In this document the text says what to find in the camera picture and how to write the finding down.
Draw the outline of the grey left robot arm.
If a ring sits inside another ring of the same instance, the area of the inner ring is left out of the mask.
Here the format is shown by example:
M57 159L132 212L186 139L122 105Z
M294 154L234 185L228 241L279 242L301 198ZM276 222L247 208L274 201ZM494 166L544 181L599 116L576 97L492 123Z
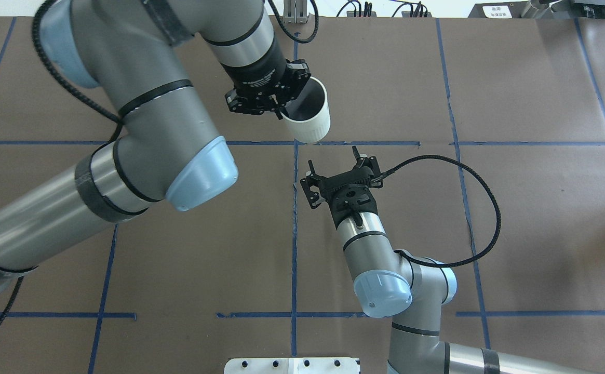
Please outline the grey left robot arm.
M186 211L236 182L175 47L196 35L209 45L233 81L233 113L282 119L312 76L284 57L262 1L46 1L31 32L51 76L127 134L0 209L0 293L158 201Z

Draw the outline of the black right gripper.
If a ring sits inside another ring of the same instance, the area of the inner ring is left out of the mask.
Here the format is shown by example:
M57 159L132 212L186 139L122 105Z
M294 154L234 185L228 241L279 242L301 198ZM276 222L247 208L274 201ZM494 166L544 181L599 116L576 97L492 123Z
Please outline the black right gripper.
M305 198L312 210L328 202L335 228L349 217L357 217L361 212L376 215L378 205L370 188L383 187L383 173L375 156L359 153L352 146L355 158L354 169L334 177L324 177L316 173L313 161L307 161L309 171L300 180Z

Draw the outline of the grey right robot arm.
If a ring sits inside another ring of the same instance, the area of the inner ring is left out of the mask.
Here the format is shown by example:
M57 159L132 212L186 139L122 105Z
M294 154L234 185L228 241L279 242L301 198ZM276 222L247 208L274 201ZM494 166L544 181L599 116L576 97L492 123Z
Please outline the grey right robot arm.
M582 370L546 360L500 353L442 341L442 306L458 289L453 269L481 259L499 239L502 218L495 196L473 169L456 159L421 155L381 171L376 157L354 152L355 165L332 177L319 175L313 163L300 180L311 208L326 202L354 282L362 311L373 318L391 318L388 373L581 373ZM371 192L385 178L422 159L451 163L471 173L482 185L495 211L495 231L483 251L461 261L442 263L393 249Z

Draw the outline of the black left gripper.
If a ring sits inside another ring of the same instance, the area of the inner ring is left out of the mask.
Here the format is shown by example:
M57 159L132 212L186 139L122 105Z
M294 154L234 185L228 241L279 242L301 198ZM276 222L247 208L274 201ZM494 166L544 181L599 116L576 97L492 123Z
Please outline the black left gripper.
M222 46L221 65L234 83L224 94L229 111L260 116L274 113L283 118L275 90L284 87L284 98L299 97L311 71L305 59L287 61L279 44L272 44L255 61L246 64L244 52L234 46Z

